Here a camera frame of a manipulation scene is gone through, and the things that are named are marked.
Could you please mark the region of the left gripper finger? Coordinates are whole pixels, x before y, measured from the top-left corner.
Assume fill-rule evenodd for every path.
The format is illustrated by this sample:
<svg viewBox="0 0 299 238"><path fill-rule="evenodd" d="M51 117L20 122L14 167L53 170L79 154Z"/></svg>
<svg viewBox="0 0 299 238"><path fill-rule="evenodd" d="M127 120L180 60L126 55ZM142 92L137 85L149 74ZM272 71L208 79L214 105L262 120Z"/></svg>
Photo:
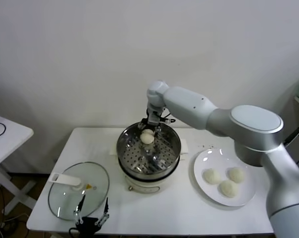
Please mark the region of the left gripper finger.
<svg viewBox="0 0 299 238"><path fill-rule="evenodd" d="M109 218L108 210L109 210L109 205L108 205L108 197L107 197L105 201L103 215L95 222L95 226L103 226L103 224Z"/></svg>
<svg viewBox="0 0 299 238"><path fill-rule="evenodd" d="M76 206L73 214L74 214L74 220L75 220L75 224L79 225L79 224L83 224L83 218L81 216L81 210L84 204L86 196L83 195L81 201L79 202L79 204Z"/></svg>

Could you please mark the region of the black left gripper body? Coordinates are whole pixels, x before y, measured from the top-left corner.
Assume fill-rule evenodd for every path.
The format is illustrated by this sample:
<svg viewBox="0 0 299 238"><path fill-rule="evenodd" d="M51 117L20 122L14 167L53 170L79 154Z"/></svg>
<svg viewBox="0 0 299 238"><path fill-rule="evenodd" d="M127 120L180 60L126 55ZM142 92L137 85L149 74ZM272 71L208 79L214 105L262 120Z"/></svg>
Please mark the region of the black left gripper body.
<svg viewBox="0 0 299 238"><path fill-rule="evenodd" d="M84 217L83 223L79 224L79 237L80 238L93 238L95 233L100 230L98 225L98 218Z"/></svg>

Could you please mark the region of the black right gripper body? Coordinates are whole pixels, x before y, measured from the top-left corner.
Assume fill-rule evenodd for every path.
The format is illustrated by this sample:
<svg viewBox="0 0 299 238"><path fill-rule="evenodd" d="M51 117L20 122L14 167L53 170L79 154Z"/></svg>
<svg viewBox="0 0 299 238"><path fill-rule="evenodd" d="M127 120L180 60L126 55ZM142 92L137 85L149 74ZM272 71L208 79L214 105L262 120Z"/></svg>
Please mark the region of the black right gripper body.
<svg viewBox="0 0 299 238"><path fill-rule="evenodd" d="M148 108L148 125L158 126L162 120L162 113L164 108Z"/></svg>

